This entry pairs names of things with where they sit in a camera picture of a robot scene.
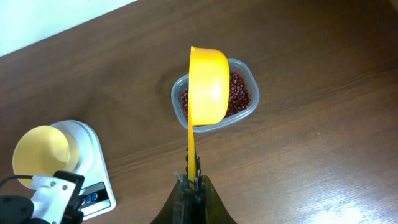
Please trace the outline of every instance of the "wooden table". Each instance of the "wooden table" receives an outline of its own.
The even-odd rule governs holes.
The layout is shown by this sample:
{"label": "wooden table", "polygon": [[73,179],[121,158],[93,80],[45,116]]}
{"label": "wooden table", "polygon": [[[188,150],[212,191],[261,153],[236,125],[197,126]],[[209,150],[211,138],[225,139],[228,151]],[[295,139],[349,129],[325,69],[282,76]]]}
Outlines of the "wooden table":
{"label": "wooden table", "polygon": [[85,223],[149,223],[186,166],[170,91],[191,45],[242,60],[259,85],[252,115],[196,134],[238,223],[398,222],[398,16],[385,1],[141,0],[1,57],[0,178],[29,129],[77,119],[98,134],[118,201]]}

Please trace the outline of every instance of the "kitchen scale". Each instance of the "kitchen scale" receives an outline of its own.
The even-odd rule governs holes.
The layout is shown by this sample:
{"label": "kitchen scale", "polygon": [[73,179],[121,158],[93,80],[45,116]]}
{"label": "kitchen scale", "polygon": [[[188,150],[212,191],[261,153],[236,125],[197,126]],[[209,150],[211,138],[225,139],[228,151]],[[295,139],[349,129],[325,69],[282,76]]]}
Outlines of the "kitchen scale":
{"label": "kitchen scale", "polygon": [[116,206],[100,140],[94,130],[80,121],[60,121],[51,125],[73,136],[79,146],[79,161],[73,171],[85,177],[79,195],[84,196],[80,210],[83,220],[109,212]]}

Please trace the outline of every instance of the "transparent container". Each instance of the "transparent container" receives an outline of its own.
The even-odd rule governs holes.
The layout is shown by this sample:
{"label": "transparent container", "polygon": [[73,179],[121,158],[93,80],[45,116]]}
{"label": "transparent container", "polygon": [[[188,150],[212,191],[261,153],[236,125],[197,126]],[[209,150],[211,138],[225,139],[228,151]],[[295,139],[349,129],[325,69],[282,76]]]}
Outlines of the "transparent container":
{"label": "transparent container", "polygon": [[[248,66],[245,63],[241,62],[240,60],[236,59],[228,59],[228,63],[229,63],[229,71],[238,73],[244,79],[244,83],[246,84],[248,92],[251,96],[251,103],[249,107],[237,114],[222,119],[219,123],[212,125],[205,125],[202,127],[193,127],[193,132],[204,133],[207,131],[220,129],[227,125],[238,122],[243,118],[249,116],[249,114],[253,113],[253,111],[256,109],[257,105],[259,104],[260,101],[259,87],[257,86],[253,74],[250,72]],[[177,118],[180,121],[181,125],[186,129],[188,129],[188,121],[184,115],[183,106],[180,103],[180,96],[181,92],[185,88],[188,88],[188,76],[189,74],[186,74],[183,77],[179,78],[174,83],[174,86],[172,88],[172,103],[175,114],[177,115]]]}

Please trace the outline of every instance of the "blue button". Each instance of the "blue button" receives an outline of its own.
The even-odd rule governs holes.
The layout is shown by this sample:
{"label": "blue button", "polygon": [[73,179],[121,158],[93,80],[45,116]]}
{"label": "blue button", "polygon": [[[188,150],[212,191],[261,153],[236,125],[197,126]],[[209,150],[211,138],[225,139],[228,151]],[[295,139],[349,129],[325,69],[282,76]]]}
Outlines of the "blue button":
{"label": "blue button", "polygon": [[86,195],[86,202],[90,203],[91,202],[91,196],[90,195]]}
{"label": "blue button", "polygon": [[97,193],[93,193],[93,195],[91,196],[91,198],[93,199],[93,201],[97,200],[98,194],[97,194]]}

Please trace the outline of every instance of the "yellow scoop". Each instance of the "yellow scoop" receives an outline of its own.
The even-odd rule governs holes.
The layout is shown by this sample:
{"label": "yellow scoop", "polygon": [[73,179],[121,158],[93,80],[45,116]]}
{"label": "yellow scoop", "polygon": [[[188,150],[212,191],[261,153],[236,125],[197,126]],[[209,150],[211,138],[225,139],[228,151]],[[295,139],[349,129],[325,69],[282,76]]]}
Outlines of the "yellow scoop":
{"label": "yellow scoop", "polygon": [[[79,160],[75,139],[51,126],[39,126],[19,140],[12,158],[15,175],[54,175],[55,171],[72,172]],[[29,187],[32,180],[18,179]]]}
{"label": "yellow scoop", "polygon": [[193,126],[220,122],[228,108],[229,66],[223,53],[191,47],[188,87],[188,178],[196,177]]}

